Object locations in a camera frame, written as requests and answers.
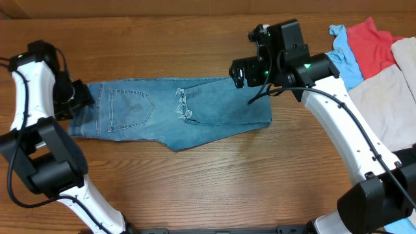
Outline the blue denim jeans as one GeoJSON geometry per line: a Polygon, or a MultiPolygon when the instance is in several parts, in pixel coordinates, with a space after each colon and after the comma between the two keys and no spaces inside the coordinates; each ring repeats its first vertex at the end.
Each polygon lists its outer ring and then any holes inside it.
{"type": "Polygon", "coordinates": [[[269,98],[249,104],[257,89],[235,88],[228,77],[133,78],[87,87],[94,102],[70,120],[73,137],[156,141],[180,151],[272,122],[269,98]]]}

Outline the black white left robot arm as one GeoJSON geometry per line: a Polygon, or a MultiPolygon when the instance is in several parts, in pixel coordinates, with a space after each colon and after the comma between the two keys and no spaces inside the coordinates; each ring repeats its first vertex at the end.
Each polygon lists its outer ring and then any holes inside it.
{"type": "Polygon", "coordinates": [[[14,120],[1,136],[10,199],[28,209],[60,202],[91,233],[137,233],[93,185],[83,152],[59,124],[93,103],[87,86],[72,81],[63,52],[37,40],[26,52],[2,58],[1,66],[16,86],[14,120]]]}

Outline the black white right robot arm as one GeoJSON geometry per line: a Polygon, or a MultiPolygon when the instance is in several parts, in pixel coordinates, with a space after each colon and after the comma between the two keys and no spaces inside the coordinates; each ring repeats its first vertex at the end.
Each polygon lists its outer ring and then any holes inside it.
{"type": "Polygon", "coordinates": [[[298,20],[258,25],[248,33],[254,57],[236,59],[229,74],[237,88],[258,87],[257,97],[290,90],[323,126],[347,170],[352,188],[335,211],[278,233],[382,233],[415,210],[415,165],[402,164],[353,104],[339,70],[324,53],[310,55],[298,20]]]}

